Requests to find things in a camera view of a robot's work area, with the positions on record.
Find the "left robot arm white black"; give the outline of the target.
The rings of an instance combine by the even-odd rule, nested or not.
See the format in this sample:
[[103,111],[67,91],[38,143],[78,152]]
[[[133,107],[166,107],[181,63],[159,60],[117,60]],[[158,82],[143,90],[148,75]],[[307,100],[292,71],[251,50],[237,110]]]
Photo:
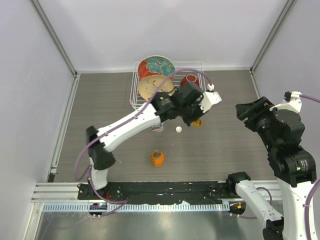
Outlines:
[[221,101],[214,89],[212,83],[202,90],[195,83],[187,82],[173,94],[158,91],[140,108],[113,124],[88,127],[85,151],[90,160],[89,194],[97,200],[106,195],[107,174],[116,162],[112,153],[115,148],[139,132],[168,120],[182,118],[190,126]]

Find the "orange bottle cap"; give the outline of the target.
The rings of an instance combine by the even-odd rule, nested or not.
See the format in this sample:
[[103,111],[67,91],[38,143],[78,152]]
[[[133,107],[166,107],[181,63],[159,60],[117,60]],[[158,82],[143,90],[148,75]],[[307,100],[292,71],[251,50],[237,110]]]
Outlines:
[[196,127],[196,128],[201,127],[202,124],[203,124],[203,121],[202,121],[200,118],[197,119],[196,121],[193,121],[193,122],[192,122],[192,125],[193,125],[194,127]]

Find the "orange juice bottle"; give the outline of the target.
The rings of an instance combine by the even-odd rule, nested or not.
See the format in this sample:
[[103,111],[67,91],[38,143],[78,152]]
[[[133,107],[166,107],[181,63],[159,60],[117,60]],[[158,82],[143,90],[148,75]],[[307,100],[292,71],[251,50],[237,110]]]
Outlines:
[[152,152],[150,159],[154,167],[160,168],[164,164],[165,156],[162,151],[155,150],[154,152]]

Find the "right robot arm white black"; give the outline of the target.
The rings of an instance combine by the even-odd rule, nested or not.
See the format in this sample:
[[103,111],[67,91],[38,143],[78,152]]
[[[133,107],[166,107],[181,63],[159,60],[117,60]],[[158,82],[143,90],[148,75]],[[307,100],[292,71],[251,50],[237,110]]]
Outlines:
[[246,128],[261,138],[269,166],[277,179],[283,211],[278,212],[265,199],[245,172],[227,177],[226,193],[240,197],[252,210],[266,240],[315,240],[317,232],[313,196],[320,182],[316,162],[301,146],[305,125],[300,111],[303,95],[287,92],[283,103],[273,104],[266,97],[237,104],[236,116]]

